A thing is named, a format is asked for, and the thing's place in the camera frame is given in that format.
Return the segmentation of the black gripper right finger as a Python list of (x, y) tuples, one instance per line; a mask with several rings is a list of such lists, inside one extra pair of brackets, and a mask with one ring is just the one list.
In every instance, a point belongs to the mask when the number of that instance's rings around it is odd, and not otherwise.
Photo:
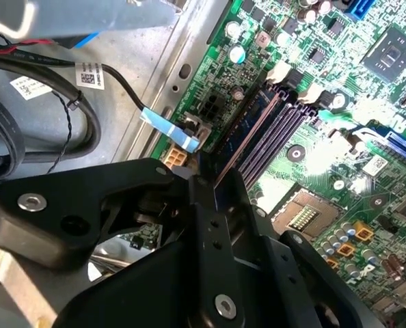
[(302, 237), (287, 230), (278, 234), (269, 216), (250, 203), (241, 173), (230, 168), (217, 183), (222, 209), (235, 208), (233, 220), (248, 237), (248, 247), (260, 254), (260, 266), (273, 275), (275, 291), (291, 327), (382, 327), (382, 322)]

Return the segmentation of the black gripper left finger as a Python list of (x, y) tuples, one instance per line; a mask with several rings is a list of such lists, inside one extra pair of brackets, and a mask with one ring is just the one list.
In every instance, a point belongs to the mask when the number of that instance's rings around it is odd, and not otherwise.
[(156, 251), (178, 241), (232, 251), (212, 182), (155, 159), (0, 184), (0, 285), (25, 317), (57, 318), (77, 295), (132, 265), (91, 281), (95, 247), (149, 221), (163, 228)]

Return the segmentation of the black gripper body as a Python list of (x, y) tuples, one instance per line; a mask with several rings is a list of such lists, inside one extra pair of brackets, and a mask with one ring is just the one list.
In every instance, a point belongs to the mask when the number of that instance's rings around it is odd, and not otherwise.
[(59, 327), (311, 327), (312, 301), (289, 248), (262, 239), (256, 266), (213, 243), (178, 241), (77, 295)]

